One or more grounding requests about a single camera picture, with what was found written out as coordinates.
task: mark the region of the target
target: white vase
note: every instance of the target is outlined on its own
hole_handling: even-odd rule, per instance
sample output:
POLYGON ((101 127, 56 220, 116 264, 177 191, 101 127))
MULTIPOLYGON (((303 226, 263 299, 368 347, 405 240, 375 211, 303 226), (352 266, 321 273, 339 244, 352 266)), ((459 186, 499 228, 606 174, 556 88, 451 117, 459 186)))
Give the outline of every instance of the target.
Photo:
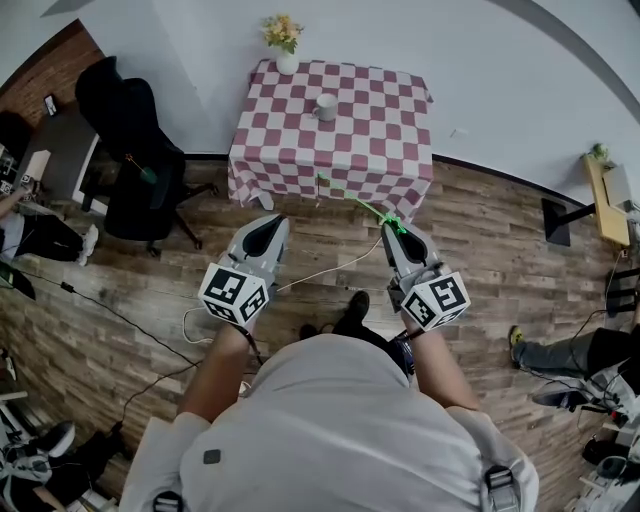
POLYGON ((278 55, 278 58, 276 59, 276 67, 283 75, 293 75, 298 71, 299 64, 300 61, 298 60, 297 55, 284 50, 280 52, 280 55, 278 55))

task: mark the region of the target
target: white mug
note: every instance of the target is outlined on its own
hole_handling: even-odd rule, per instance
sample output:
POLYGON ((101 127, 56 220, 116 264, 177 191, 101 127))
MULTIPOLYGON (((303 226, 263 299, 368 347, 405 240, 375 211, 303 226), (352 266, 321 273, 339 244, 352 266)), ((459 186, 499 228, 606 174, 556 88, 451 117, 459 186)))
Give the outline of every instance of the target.
POLYGON ((313 115, 320 121, 333 121, 338 116, 338 98, 327 93, 318 96, 313 115))

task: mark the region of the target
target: white t-shirt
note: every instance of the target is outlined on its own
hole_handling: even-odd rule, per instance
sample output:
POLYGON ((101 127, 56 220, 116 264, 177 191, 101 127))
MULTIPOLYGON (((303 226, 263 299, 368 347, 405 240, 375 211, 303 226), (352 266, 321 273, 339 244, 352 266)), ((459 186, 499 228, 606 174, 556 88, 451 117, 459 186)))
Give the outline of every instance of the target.
POLYGON ((327 334, 278 352, 213 424, 152 418, 120 511, 166 490, 191 512, 479 510, 484 472, 506 460, 533 511, 535 469, 486 414, 443 409, 382 350, 327 334))
POLYGON ((0 258, 11 261, 22 241, 24 217, 19 213, 9 212, 0 219, 0 229, 4 232, 4 241, 0 248, 0 258))

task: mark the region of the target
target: office chair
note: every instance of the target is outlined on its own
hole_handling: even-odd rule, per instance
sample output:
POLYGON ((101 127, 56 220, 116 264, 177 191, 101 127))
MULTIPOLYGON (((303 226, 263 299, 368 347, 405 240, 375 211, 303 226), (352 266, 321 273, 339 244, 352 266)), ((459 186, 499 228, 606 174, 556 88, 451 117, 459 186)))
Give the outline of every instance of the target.
POLYGON ((200 250, 202 242, 176 207, 197 194, 218 190, 213 184, 189 188, 183 183, 184 153, 160 129, 149 84, 141 78, 123 80, 116 70, 116 57, 107 57, 82 72, 76 99, 111 158, 122 163, 111 186, 100 186, 99 174, 89 177, 83 209, 89 210, 96 195, 108 195, 105 231, 117 238, 148 242, 152 256, 160 254, 154 241, 169 236, 174 222, 200 250), (143 179, 149 169, 155 175, 151 181, 143 179))

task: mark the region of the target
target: checkered tablecloth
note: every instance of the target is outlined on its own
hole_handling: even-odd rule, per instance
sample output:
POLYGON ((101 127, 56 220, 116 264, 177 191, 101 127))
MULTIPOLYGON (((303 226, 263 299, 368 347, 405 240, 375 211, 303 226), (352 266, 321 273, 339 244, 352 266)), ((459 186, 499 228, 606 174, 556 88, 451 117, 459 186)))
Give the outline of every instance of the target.
POLYGON ((424 80, 407 73, 312 61, 286 76, 262 61, 229 154, 229 197, 243 205, 261 192, 344 197, 321 171, 411 220, 433 179, 431 102, 424 80), (338 98, 335 121, 311 114, 322 93, 338 98))

